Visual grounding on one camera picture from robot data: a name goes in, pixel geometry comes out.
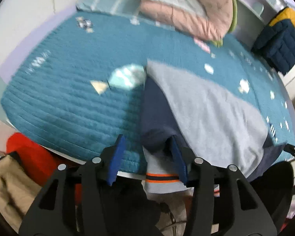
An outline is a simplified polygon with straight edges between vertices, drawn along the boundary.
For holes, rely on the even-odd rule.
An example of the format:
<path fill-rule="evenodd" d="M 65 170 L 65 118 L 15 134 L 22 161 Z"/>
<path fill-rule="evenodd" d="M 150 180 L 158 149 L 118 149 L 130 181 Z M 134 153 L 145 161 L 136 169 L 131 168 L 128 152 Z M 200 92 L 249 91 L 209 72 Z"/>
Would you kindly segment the grey navy varsity jacket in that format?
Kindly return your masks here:
<path fill-rule="evenodd" d="M 261 113 L 249 102 L 194 73 L 149 61 L 139 133 L 147 172 L 145 189 L 165 194 L 186 189 L 172 148 L 211 165 L 236 165 L 249 180 L 261 176 L 280 156 Z"/>

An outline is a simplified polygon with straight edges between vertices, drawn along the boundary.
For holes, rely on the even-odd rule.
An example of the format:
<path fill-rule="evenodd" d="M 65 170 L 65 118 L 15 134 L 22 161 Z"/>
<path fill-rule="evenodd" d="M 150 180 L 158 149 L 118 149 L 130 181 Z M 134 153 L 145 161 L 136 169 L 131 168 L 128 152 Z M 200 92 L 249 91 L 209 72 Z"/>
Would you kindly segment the red object beside bed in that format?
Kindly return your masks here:
<path fill-rule="evenodd" d="M 44 186 L 60 164 L 76 167 L 77 163 L 63 158 L 36 144 L 21 133 L 13 134 L 6 144 L 9 155 L 18 154 L 19 162 L 29 178 Z"/>

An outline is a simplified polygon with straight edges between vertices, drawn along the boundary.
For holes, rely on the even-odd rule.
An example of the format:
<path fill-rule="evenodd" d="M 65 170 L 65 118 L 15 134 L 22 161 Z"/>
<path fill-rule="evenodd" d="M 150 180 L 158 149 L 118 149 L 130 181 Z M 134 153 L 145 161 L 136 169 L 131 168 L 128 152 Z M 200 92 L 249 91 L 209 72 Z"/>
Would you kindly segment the teal quilted bed mat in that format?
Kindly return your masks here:
<path fill-rule="evenodd" d="M 148 60 L 221 85 L 256 107 L 274 142 L 295 144 L 295 111 L 279 76 L 232 35 L 204 51 L 195 40 L 142 17 L 79 11 L 38 44 L 1 98 L 8 120 L 37 144 L 86 161 L 127 140 L 121 171 L 144 174 L 139 136 Z"/>

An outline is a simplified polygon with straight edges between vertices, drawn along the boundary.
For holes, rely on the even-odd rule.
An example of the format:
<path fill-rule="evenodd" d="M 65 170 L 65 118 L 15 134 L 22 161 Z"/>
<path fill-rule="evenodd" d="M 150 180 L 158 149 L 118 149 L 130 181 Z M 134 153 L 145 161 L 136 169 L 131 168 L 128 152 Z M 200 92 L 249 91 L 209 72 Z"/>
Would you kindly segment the yellow navy puffer jacket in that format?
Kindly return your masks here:
<path fill-rule="evenodd" d="M 279 11 L 256 38 L 252 52 L 286 75 L 295 66 L 295 10 Z"/>

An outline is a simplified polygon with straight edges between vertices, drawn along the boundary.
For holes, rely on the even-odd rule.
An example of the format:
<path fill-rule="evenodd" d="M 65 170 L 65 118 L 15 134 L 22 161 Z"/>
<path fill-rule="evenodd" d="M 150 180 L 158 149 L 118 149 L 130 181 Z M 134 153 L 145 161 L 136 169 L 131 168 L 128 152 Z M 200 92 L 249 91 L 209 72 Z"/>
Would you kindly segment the beige cloth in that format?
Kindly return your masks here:
<path fill-rule="evenodd" d="M 0 213 L 15 232 L 40 190 L 16 159 L 0 159 Z"/>

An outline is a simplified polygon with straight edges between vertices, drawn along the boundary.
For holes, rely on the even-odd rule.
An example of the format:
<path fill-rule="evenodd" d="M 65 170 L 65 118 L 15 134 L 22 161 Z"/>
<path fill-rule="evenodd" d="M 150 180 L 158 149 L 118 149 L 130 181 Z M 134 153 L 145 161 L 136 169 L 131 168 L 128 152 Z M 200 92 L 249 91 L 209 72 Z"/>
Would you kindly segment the striped light blue pillow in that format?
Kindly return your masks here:
<path fill-rule="evenodd" d="M 137 17 L 140 3 L 140 0 L 79 0 L 76 8 L 90 13 Z"/>

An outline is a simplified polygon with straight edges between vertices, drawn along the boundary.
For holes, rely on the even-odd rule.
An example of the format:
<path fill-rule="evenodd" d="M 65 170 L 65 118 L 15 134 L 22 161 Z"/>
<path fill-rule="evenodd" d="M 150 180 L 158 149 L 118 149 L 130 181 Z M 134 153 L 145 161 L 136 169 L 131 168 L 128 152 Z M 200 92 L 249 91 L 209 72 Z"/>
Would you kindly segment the pink green folded duvet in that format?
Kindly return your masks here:
<path fill-rule="evenodd" d="M 140 12 L 149 18 L 216 46 L 237 25 L 236 0 L 140 1 Z"/>

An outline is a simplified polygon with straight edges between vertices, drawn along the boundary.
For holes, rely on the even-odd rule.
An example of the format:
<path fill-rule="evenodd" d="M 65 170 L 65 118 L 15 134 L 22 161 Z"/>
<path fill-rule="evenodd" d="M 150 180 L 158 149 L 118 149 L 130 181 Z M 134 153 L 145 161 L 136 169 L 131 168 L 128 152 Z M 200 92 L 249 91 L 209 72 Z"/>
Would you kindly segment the purple wall shelf unit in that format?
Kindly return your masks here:
<path fill-rule="evenodd" d="M 295 10 L 294 0 L 237 0 L 238 22 L 233 35 L 251 49 L 265 25 L 285 7 Z"/>

